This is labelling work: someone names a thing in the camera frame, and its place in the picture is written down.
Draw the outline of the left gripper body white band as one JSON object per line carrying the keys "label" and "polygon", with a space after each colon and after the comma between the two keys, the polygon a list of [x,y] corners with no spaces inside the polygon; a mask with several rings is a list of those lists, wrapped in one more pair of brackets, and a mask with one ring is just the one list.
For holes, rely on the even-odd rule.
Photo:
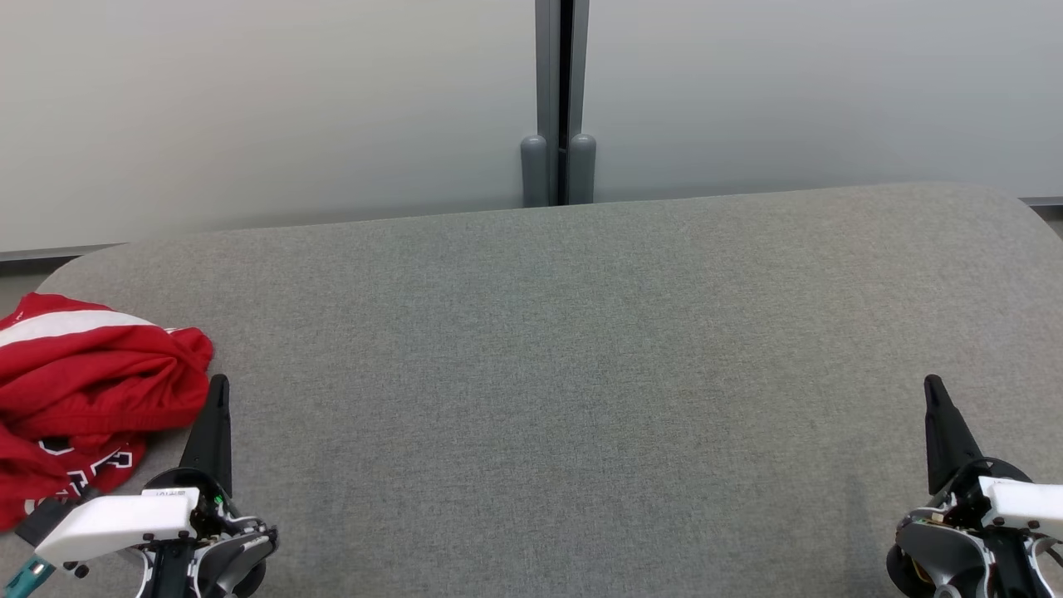
{"label": "left gripper body white band", "polygon": [[227,491],[193,467],[161,473],[137,495],[109,495],[75,506],[37,544],[54,566],[132,547],[190,542],[196,552],[237,554],[254,548],[254,519],[234,512]]}

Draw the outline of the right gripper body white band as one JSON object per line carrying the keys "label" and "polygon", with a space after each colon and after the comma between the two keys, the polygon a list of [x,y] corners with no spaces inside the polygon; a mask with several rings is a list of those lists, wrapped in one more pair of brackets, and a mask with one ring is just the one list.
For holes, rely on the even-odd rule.
{"label": "right gripper body white band", "polygon": [[945,525],[964,531],[1007,529],[1036,537],[1062,534],[1060,484],[1034,483],[1003,459],[937,464],[934,500]]}

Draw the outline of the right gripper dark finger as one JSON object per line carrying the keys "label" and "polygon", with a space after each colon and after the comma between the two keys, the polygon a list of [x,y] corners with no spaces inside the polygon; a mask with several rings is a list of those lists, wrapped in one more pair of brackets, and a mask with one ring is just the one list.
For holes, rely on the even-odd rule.
{"label": "right gripper dark finger", "polygon": [[938,375],[925,378],[928,493],[963,497],[986,472],[986,455]]}

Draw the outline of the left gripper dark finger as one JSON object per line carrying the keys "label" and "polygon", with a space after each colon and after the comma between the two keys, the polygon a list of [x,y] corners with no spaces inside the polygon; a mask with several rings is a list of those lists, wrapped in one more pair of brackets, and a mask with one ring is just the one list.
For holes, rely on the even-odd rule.
{"label": "left gripper dark finger", "polygon": [[233,495],[231,413],[229,413],[226,375],[213,375],[208,397],[190,429],[179,466],[207,474],[229,498]]}

